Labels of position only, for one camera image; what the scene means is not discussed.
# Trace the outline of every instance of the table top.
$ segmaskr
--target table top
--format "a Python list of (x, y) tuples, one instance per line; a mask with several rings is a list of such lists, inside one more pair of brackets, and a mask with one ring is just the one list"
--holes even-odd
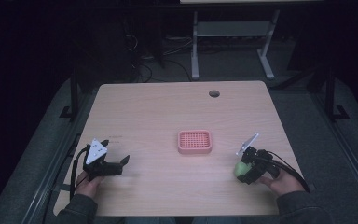
[(324, 0), (180, 0), (183, 4), (208, 3), (284, 3), (284, 2), (321, 2)]
[[(211, 97), (210, 91), (219, 91)], [(177, 134), (211, 132), (212, 152), (183, 155)], [(275, 196), (233, 174), (236, 152), (255, 133), (257, 149), (273, 151), (299, 172), (266, 85), (261, 81), (102, 85), (79, 150), (93, 138), (109, 140), (105, 160), (131, 155), (120, 176), (107, 176), (95, 201), (98, 216), (193, 217), (278, 214)], [(77, 174), (82, 171), (80, 157)], [(70, 183), (68, 170), (65, 184)], [(54, 213), (69, 203), (61, 190)]]

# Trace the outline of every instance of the small red container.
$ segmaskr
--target small red container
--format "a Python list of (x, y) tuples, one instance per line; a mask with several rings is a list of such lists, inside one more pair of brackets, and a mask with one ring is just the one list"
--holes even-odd
[(212, 151), (211, 133), (206, 130), (181, 131), (178, 134), (181, 154), (207, 154)]

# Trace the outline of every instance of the hand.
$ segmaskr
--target hand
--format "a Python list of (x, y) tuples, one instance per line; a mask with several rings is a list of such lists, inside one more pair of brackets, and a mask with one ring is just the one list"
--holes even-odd
[(305, 191), (297, 179), (283, 169), (280, 169), (280, 173), (276, 179), (261, 176), (257, 182), (265, 184), (278, 196), (294, 191)]
[(83, 171), (76, 181), (76, 194), (83, 194), (91, 199), (94, 199), (95, 194), (97, 193), (97, 188), (100, 186), (100, 183), (103, 181), (104, 176), (97, 176), (89, 182), (89, 177), (85, 171)]

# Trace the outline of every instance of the hole in table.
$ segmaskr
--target hole in table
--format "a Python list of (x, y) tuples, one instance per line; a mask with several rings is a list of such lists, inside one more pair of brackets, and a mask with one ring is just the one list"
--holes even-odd
[(213, 98), (219, 97), (220, 92), (219, 91), (209, 91), (209, 95)]

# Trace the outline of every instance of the black cable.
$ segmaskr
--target black cable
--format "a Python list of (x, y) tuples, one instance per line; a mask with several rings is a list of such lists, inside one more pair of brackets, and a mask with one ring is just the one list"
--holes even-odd
[(272, 165), (275, 165), (281, 169), (283, 169), (284, 171), (286, 171), (289, 175), (292, 175), (295, 179), (298, 180), (298, 182), (300, 182), (300, 184), (302, 185), (302, 187), (304, 188), (304, 190), (308, 193), (310, 193), (310, 188), (308, 187), (307, 182), (305, 181), (305, 179), (296, 171), (296, 170), (292, 170), (289, 167), (285, 166), (284, 164), (282, 164), (279, 161), (275, 161), (275, 160), (267, 160), (264, 158), (260, 158), (260, 157), (250, 157), (250, 159), (253, 159), (255, 161), (264, 161), (264, 162), (268, 162)]
[(275, 157), (278, 157), (278, 159), (280, 159), (281, 161), (283, 161), (284, 164), (286, 164), (290, 169), (294, 170), (295, 171), (295, 168), (293, 168), (292, 166), (290, 166), (289, 163), (287, 163), (286, 161), (284, 161), (280, 156), (278, 156), (277, 154), (271, 152), (271, 151), (266, 151), (267, 153), (269, 154), (272, 154), (274, 155)]
[(147, 65), (144, 65), (144, 64), (139, 64), (140, 66), (143, 66), (144, 68), (146, 68), (147, 70), (149, 70), (149, 73), (150, 73), (150, 75), (149, 75), (149, 77), (147, 77), (147, 80), (146, 81), (142, 81), (143, 83), (146, 83), (146, 82), (148, 82), (148, 81), (150, 81), (150, 79), (152, 79), (152, 76), (153, 76), (153, 71), (152, 71), (152, 69), (149, 67), (149, 66), (147, 66)]
[[(60, 171), (61, 171), (63, 165), (65, 164), (66, 158), (69, 157), (71, 151), (74, 149), (75, 146), (76, 146), (76, 145), (73, 145), (73, 146), (70, 147), (70, 148), (68, 149), (68, 151), (66, 152), (65, 159), (62, 160), (62, 162), (61, 162), (61, 164), (60, 164), (60, 168), (58, 169), (58, 172), (57, 172), (57, 174), (56, 174), (55, 177), (54, 177), (53, 183), (56, 183), (56, 182), (57, 182), (58, 176), (59, 176), (59, 174), (60, 174)], [(48, 207), (50, 206), (51, 195), (52, 195), (52, 189), (50, 189), (50, 191), (49, 191), (49, 193), (48, 193), (48, 203), (46, 204), (46, 209), (45, 209), (45, 212), (44, 212), (44, 214), (43, 214), (42, 224), (44, 224), (44, 223), (46, 222), (46, 217), (47, 217), (47, 215), (48, 215)]]
[(86, 175), (83, 179), (81, 179), (77, 185), (75, 186), (75, 190), (77, 189), (77, 186), (79, 186), (87, 177), (89, 177), (89, 175)]
[(79, 161), (79, 157), (80, 157), (81, 154), (83, 154), (83, 152), (86, 152), (89, 149), (90, 149), (90, 145), (87, 144), (87, 146), (85, 148), (80, 150), (80, 152), (76, 156), (76, 159), (74, 159), (74, 163), (72, 164), (71, 186), (70, 186), (70, 190), (69, 190), (69, 200), (72, 200), (72, 198), (75, 195), (76, 169), (77, 169), (77, 164), (78, 164), (78, 161)]
[(164, 59), (163, 61), (169, 62), (169, 63), (175, 63), (175, 64), (179, 65), (180, 67), (182, 67), (183, 70), (186, 72), (188, 81), (190, 81), (190, 82), (192, 81), (190, 74), (187, 72), (187, 70), (186, 70), (180, 63), (178, 63), (178, 62), (176, 62), (176, 61), (168, 60), (168, 59)]

